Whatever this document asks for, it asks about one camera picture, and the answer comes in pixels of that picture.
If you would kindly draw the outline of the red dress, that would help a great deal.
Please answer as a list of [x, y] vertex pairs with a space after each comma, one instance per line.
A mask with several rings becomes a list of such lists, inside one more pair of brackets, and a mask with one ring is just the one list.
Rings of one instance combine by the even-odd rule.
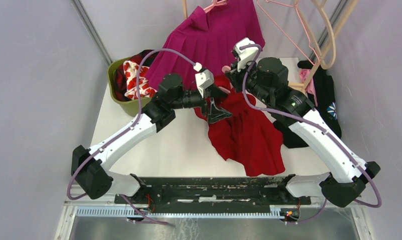
[[255, 97], [248, 95], [245, 99], [224, 75], [217, 76], [215, 84], [229, 91], [228, 97], [218, 99], [217, 104], [232, 113], [232, 117], [208, 126], [208, 137], [218, 154], [225, 161], [242, 164], [249, 177], [285, 172], [283, 135], [263, 112], [249, 107], [249, 103], [256, 104]]

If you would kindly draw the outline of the white red floral garment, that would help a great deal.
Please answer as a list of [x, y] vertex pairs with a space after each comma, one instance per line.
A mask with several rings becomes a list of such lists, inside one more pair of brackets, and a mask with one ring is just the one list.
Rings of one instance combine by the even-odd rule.
[[150, 87], [149, 81], [145, 78], [149, 71], [148, 66], [140, 67], [136, 62], [127, 60], [123, 63], [123, 69], [127, 84], [125, 97], [136, 100], [138, 99], [137, 92], [139, 92], [140, 97], [151, 98], [154, 96], [157, 91]]

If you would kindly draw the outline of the red navy plaid skirt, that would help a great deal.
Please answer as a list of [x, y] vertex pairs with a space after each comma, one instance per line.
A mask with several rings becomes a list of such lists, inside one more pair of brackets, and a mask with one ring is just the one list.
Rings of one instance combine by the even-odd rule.
[[[152, 51], [151, 49], [143, 50], [140, 53], [126, 59], [125, 61], [131, 60], [133, 62], [136, 62], [140, 67], [142, 67], [142, 66], [150, 67], [151, 64], [153, 63], [153, 61], [155, 60], [156, 56], [158, 55], [157, 53], [149, 56], [143, 64], [140, 64], [140, 63], [141, 63], [142, 59], [151, 51]], [[126, 84], [126, 78], [125, 78], [124, 69], [123, 69], [123, 63], [120, 63], [118, 65], [118, 68], [115, 70], [115, 76], [114, 76], [113, 83], [115, 84], [116, 99], [119, 101], [122, 101], [122, 102], [128, 102], [128, 101], [132, 101], [132, 100], [130, 100], [124, 96], [124, 93], [127, 90], [127, 84]]]

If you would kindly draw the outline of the pink wire hanger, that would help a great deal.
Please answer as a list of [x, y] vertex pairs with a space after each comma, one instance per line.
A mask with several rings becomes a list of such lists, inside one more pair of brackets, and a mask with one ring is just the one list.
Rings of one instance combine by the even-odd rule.
[[316, 59], [313, 38], [324, 29], [323, 21], [310, 0], [255, 0], [265, 40], [263, 56]]

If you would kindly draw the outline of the pink plastic hanger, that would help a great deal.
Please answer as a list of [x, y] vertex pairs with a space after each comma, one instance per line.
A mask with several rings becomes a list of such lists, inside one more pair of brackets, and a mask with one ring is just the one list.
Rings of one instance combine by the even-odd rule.
[[[222, 67], [222, 73], [225, 74], [226, 72], [229, 72], [231, 70], [231, 67], [228, 65], [225, 65]], [[220, 86], [219, 87], [222, 91], [224, 91], [227, 94], [231, 93], [231, 89], [233, 88], [232, 84], [230, 83], [230, 81], [227, 79], [226, 83], [224, 86]]]

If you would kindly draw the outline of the beige plastic hanger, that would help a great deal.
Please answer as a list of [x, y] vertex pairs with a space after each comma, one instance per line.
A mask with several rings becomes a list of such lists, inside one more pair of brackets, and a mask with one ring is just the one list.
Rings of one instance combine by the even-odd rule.
[[293, 0], [300, 37], [292, 42], [308, 62], [330, 69], [336, 61], [336, 5], [328, 0]]

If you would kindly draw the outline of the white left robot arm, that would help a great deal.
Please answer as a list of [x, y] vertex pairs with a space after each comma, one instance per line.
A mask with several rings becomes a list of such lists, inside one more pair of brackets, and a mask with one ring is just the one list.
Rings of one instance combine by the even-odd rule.
[[96, 145], [80, 145], [73, 150], [72, 181], [82, 188], [83, 196], [95, 200], [106, 193], [123, 194], [132, 202], [141, 203], [146, 197], [141, 180], [132, 173], [110, 170], [118, 159], [173, 121], [176, 109], [199, 109], [210, 124], [232, 116], [216, 104], [230, 92], [214, 83], [211, 72], [197, 73], [195, 82], [196, 90], [185, 90], [178, 74], [164, 76], [156, 94], [127, 125]]

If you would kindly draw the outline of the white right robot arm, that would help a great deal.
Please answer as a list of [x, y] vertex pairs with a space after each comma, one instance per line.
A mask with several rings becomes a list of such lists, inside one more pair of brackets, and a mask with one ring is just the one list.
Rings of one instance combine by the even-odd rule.
[[289, 86], [288, 68], [275, 57], [260, 61], [237, 60], [225, 71], [237, 92], [256, 97], [263, 111], [300, 137], [328, 168], [319, 175], [293, 175], [278, 189], [278, 199], [290, 204], [297, 197], [323, 197], [338, 207], [359, 203], [380, 166], [353, 153], [322, 119], [312, 101]]

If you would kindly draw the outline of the magenta pleated skirt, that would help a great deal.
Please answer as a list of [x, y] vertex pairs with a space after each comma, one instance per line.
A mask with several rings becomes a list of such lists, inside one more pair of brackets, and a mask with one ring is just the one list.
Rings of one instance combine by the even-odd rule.
[[[232, 50], [244, 38], [265, 46], [254, 2], [230, 0], [209, 12], [196, 7], [169, 34], [163, 48], [178, 51], [193, 62], [202, 64], [214, 76], [219, 76], [223, 66], [235, 61]], [[156, 90], [163, 77], [171, 73], [178, 74], [186, 88], [195, 86], [193, 66], [167, 51], [158, 53], [145, 77], [149, 86]]]

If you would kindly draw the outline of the pink hanger of magenta skirt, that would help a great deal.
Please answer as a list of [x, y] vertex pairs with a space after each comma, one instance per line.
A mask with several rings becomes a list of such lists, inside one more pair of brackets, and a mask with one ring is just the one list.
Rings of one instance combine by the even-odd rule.
[[211, 11], [214, 7], [218, 7], [218, 6], [223, 6], [226, 5], [228, 3], [228, 0], [213, 0], [212, 4], [207, 6], [204, 11], [206, 13], [208, 13], [209, 11]]

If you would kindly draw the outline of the olive green plastic basket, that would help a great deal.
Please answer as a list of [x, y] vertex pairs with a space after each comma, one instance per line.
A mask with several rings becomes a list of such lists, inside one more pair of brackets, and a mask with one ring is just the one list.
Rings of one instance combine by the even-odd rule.
[[110, 94], [126, 114], [134, 117], [138, 113], [138, 98], [135, 93], [136, 73], [139, 68], [139, 63], [142, 60], [142, 55], [134, 56], [117, 60], [110, 64], [108, 74], [108, 84]]

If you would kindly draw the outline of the black shirt with flower print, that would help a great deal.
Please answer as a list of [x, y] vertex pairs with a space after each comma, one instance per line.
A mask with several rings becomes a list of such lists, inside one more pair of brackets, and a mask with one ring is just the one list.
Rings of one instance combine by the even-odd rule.
[[[319, 67], [309, 82], [306, 93], [308, 98], [315, 104], [320, 116], [330, 129], [339, 137], [342, 137], [340, 124], [337, 120], [336, 99], [334, 81], [331, 75], [322, 67]], [[298, 135], [293, 133], [282, 123], [275, 121], [274, 127], [283, 134], [283, 144], [289, 148], [305, 148], [308, 144]]]

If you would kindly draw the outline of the wooden clothes rack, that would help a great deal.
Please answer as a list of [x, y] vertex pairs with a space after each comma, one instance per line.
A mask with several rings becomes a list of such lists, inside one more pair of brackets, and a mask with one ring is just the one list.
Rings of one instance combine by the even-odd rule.
[[301, 10], [299, 9], [299, 1], [294, 1], [294, 4], [284, 4], [277, 1], [266, 1], [267, 3], [274, 3], [284, 7], [293, 8], [296, 11], [296, 14], [300, 20], [300, 23], [304, 29], [304, 32], [308, 39], [308, 46], [312, 50], [315, 58], [307, 57], [307, 60], [312, 64], [312, 69], [309, 74], [303, 78], [303, 83], [290, 83], [289, 86], [301, 91], [304, 94], [306, 93], [306, 88], [313, 78], [314, 73], [319, 67], [322, 67], [324, 70], [331, 68], [334, 65], [336, 60], [336, 38], [341, 32], [343, 26], [346, 21], [350, 17], [351, 13], [355, 9], [358, 1], [356, 0], [341, 0], [338, 2], [337, 6], [334, 9], [332, 14], [333, 22], [335, 26], [332, 25], [330, 18], [325, 12], [324, 8], [327, 3], [325, 0], [313, 0], [312, 4], [320, 14], [324, 25], [325, 25], [325, 35], [321, 38], [323, 41], [319, 42], [311, 27], [309, 26], [307, 20], [303, 16]]

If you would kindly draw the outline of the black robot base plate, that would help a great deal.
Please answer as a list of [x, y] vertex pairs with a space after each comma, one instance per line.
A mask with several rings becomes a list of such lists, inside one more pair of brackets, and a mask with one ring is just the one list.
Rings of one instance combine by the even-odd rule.
[[318, 207], [310, 196], [294, 197], [288, 177], [143, 177], [128, 199], [155, 214], [256, 214], [270, 206]]

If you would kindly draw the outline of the aluminium corner rail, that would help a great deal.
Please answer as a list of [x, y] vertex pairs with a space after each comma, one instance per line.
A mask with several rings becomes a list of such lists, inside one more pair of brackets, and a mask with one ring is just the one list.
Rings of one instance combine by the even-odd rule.
[[82, 1], [81, 0], [71, 0], [71, 2], [74, 5], [74, 8], [76, 9], [86, 30], [89, 32], [89, 35], [91, 36], [91, 38], [94, 41], [95, 45], [97, 46], [99, 52], [101, 53], [104, 61], [107, 63], [107, 65], [110, 65], [113, 62], [113, 60], [112, 60], [110, 54], [108, 53], [108, 50], [105, 47], [98, 31], [96, 30], [96, 27], [93, 24], [89, 14], [87, 13]]

